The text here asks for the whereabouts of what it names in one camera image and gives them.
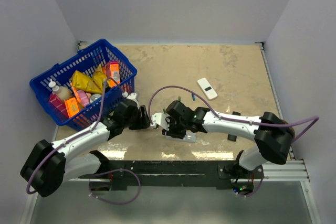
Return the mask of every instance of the white remote control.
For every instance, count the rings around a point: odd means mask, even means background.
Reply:
[[[199,79],[197,83],[201,88],[201,90],[203,91],[203,93],[208,98],[208,100],[215,99],[218,96],[216,91],[213,89],[213,87],[210,85],[210,83],[206,78]]]

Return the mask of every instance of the blue plastic basket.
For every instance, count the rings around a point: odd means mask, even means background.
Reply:
[[[117,61],[119,63],[120,86],[128,93],[134,92],[134,77],[137,69],[130,64],[127,57],[116,47],[112,46],[105,39],[100,39],[91,46],[78,52],[77,55],[65,61],[62,64],[56,64],[48,71],[31,79],[30,86],[35,92],[36,98],[44,110],[54,119],[56,124],[67,125],[77,131],[80,131],[92,124],[98,117],[101,99],[86,106],[78,114],[71,118],[66,118],[52,104],[49,103],[51,88],[48,86],[52,78],[60,86],[65,86],[71,90],[69,79],[75,70],[92,76],[99,63],[104,65],[108,61]],[[111,112],[122,100],[121,90],[117,87],[112,88],[105,94],[103,114]]]

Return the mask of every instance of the yellow chip bag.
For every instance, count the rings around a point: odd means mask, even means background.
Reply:
[[[101,89],[103,90],[103,85],[104,82],[106,80],[107,76],[103,73],[102,71],[102,67],[99,64],[99,66],[96,68],[96,70],[94,71],[93,75],[92,75],[92,79],[95,82],[95,84]],[[113,87],[113,81],[112,80],[108,80],[108,85],[110,87]]]
[[[101,89],[88,77],[86,74],[79,72],[78,70],[73,73],[71,77],[72,86],[76,89],[83,90],[89,93],[101,94]]]

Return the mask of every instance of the wooden table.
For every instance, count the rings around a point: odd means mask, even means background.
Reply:
[[[210,101],[216,111],[262,115],[264,111],[278,114],[263,57],[257,45],[115,45],[137,68],[135,90],[140,104],[148,106],[152,94],[162,86],[189,88],[205,98],[197,80],[206,77],[218,97]],[[151,112],[162,112],[173,100],[195,109],[205,106],[191,94],[179,89],[166,89],[154,98]],[[74,134],[66,126],[59,127],[56,139]],[[109,159],[126,160],[216,160],[235,159],[239,151],[254,145],[237,138],[227,140],[223,133],[198,133],[195,144],[165,139],[161,129],[124,132],[97,146]]]

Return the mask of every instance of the white wall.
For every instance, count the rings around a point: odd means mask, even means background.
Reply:
[[[55,124],[29,80],[75,54],[75,38],[55,0],[0,0],[0,223],[18,223],[27,183],[19,172]]]
[[[304,157],[323,223],[335,223],[336,0],[290,0],[266,41],[284,117],[321,119],[294,145]]]
[[[56,0],[77,39],[265,41],[289,0]]]

